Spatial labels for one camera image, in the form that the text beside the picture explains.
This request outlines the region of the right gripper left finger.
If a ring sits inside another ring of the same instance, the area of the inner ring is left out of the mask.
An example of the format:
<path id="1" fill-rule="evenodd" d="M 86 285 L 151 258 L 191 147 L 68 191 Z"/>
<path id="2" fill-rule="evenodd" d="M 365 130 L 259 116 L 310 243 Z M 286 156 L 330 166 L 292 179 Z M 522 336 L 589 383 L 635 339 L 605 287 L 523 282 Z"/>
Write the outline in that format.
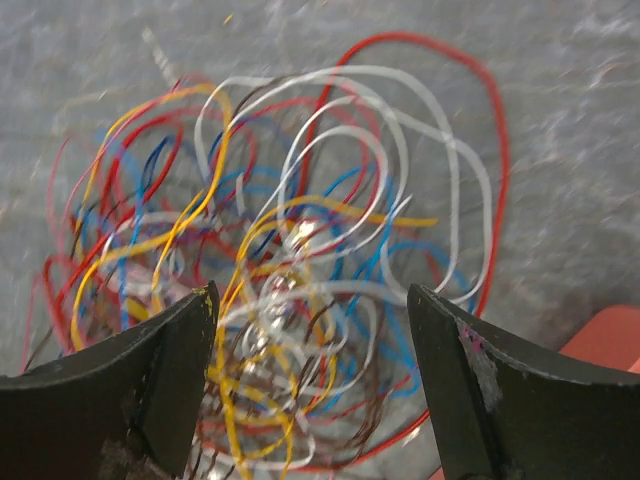
<path id="1" fill-rule="evenodd" d="M 215 283 L 81 351 L 1 378 L 4 479 L 175 479 L 192 448 Z"/>

